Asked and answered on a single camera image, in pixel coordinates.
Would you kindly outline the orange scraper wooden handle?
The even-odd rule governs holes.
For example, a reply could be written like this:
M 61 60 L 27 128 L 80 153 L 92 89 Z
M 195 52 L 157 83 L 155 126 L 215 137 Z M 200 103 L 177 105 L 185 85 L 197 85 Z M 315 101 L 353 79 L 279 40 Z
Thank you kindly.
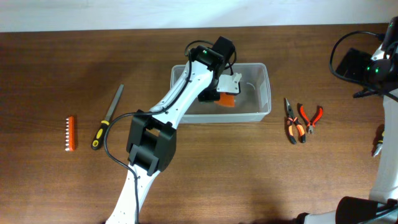
M 234 108 L 235 97 L 234 95 L 229 95 L 227 93 L 220 93 L 220 98 L 219 100 L 216 100 L 215 103 L 223 107 Z

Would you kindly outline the file black yellow handle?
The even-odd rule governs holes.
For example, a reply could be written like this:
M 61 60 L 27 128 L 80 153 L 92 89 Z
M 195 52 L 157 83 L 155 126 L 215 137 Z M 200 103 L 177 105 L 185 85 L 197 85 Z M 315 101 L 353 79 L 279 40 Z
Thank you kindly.
M 93 140 L 91 142 L 91 148 L 94 151 L 100 149 L 102 147 L 102 145 L 103 145 L 105 132 L 109 128 L 112 115 L 113 115 L 113 113 L 114 113 L 114 111 L 115 111 L 115 109 L 116 109 L 116 107 L 118 105 L 118 102 L 119 102 L 119 99 L 120 99 L 120 97 L 122 95 L 123 90 L 124 90 L 124 85 L 120 84 L 120 86 L 119 86 L 118 90 L 116 91 L 115 96 L 114 96 L 114 98 L 113 98 L 113 100 L 112 100 L 112 102 L 111 102 L 111 104 L 110 104 L 110 106 L 108 108 L 108 111 L 107 111 L 104 119 L 101 120 L 101 124 L 100 124 L 100 126 L 99 126 L 97 132 L 95 133 L 94 138 L 93 138 Z

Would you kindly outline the clear plastic container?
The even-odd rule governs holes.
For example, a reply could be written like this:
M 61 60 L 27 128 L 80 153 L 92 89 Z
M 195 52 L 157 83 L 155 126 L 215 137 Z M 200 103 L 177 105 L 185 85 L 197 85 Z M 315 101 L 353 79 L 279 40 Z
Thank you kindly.
M 233 107 L 195 100 L 180 122 L 193 124 L 262 121 L 271 112 L 271 88 L 266 66 L 263 63 L 236 63 L 233 71 L 242 75 L 239 81 L 241 92 L 234 97 Z

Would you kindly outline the orange screwdriver bit holder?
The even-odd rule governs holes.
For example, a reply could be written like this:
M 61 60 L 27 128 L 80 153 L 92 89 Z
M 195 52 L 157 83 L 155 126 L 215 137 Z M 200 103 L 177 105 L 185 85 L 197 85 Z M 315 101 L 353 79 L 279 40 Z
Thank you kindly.
M 66 119 L 65 129 L 65 150 L 74 151 L 76 149 L 75 144 L 75 117 L 69 116 Z

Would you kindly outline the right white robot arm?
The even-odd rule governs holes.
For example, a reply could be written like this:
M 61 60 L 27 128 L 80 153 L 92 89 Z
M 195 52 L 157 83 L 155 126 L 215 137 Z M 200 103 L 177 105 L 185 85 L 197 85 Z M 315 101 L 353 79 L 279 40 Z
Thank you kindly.
M 373 152 L 381 157 L 374 186 L 367 199 L 345 196 L 335 210 L 301 213 L 294 223 L 397 223 L 397 18 L 376 37 L 381 44 L 373 55 L 349 49 L 338 68 L 329 67 L 335 77 L 363 87 L 355 98 L 383 98 L 385 123 Z

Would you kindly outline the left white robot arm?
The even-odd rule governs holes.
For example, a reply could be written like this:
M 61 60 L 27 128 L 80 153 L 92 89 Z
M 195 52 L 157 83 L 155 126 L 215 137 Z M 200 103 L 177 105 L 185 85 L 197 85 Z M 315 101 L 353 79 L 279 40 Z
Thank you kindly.
M 188 62 L 169 92 L 148 112 L 128 114 L 132 118 L 126 146 L 128 162 L 116 161 L 127 169 L 127 177 L 107 223 L 138 223 L 152 183 L 174 157 L 177 127 L 195 100 L 232 106 L 233 97 L 241 92 L 241 74 L 224 74 L 236 61 L 231 40 L 195 40 L 184 54 Z

